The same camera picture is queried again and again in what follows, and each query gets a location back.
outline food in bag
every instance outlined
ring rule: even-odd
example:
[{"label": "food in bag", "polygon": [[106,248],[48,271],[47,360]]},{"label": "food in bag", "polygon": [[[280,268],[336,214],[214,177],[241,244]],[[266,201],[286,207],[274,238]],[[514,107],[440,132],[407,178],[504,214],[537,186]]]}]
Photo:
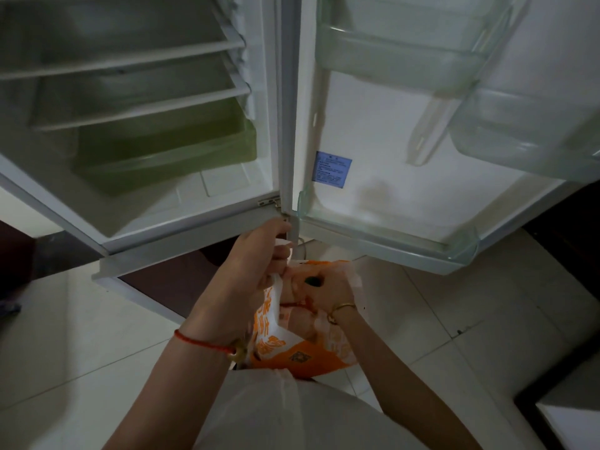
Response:
[{"label": "food in bag", "polygon": [[356,308],[366,318],[363,285],[350,262],[290,261],[274,277],[254,315],[249,347],[251,368],[288,369],[295,378],[313,378],[356,364],[344,332],[302,292],[301,283],[324,268],[340,269],[349,280]]}]

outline bracelet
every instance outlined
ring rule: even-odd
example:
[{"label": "bracelet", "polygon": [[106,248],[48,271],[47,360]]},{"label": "bracelet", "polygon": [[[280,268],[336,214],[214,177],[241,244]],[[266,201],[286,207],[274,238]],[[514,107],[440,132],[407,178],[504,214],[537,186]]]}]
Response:
[{"label": "bracelet", "polygon": [[237,339],[232,342],[231,346],[217,346],[216,344],[211,344],[210,342],[198,341],[188,338],[185,335],[182,335],[181,332],[177,329],[173,332],[173,335],[184,341],[185,343],[193,344],[194,346],[200,346],[201,348],[209,348],[218,350],[220,352],[224,352],[227,354],[227,358],[231,362],[240,363],[246,359],[246,355],[248,354],[248,347],[244,344],[244,341]]},{"label": "bracelet", "polygon": [[356,310],[356,305],[354,303],[341,303],[339,305],[335,305],[334,309],[331,310],[331,312],[327,315],[327,321],[330,324],[333,325],[338,325],[337,321],[334,319],[334,312],[339,310],[340,308],[346,307],[346,306],[351,306],[352,308],[354,308]]}]

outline white shirt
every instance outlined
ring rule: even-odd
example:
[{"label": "white shirt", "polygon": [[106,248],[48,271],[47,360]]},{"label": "white shirt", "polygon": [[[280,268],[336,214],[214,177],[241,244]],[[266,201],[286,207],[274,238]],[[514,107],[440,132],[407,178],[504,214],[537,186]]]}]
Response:
[{"label": "white shirt", "polygon": [[288,370],[229,371],[194,450],[427,450],[367,403]]}]

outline red bracelet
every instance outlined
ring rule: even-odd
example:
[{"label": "red bracelet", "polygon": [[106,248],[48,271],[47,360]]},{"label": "red bracelet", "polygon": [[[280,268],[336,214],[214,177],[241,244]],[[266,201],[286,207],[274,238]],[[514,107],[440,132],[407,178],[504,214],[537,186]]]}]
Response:
[{"label": "red bracelet", "polygon": [[220,352],[224,352],[227,354],[227,358],[232,362],[240,363],[245,360],[246,354],[248,353],[248,348],[244,344],[242,340],[235,340],[232,342],[233,346],[218,346],[216,344],[211,344],[210,342],[198,341],[188,338],[185,335],[182,335],[181,332],[177,329],[173,333],[176,338],[186,342],[193,344],[194,346],[200,346],[201,348],[209,348],[215,349]]}]

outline tiled floor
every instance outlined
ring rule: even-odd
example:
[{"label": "tiled floor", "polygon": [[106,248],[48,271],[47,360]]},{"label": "tiled floor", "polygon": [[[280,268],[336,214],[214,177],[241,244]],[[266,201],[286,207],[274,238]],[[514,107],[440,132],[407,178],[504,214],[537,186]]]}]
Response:
[{"label": "tiled floor", "polygon": [[[600,328],[600,303],[525,232],[448,277],[319,242],[307,258],[355,260],[369,320],[485,450],[542,449],[515,393]],[[89,264],[32,282],[0,327],[0,447],[98,449],[175,324],[94,285]],[[319,380],[379,408],[359,367]]]}]

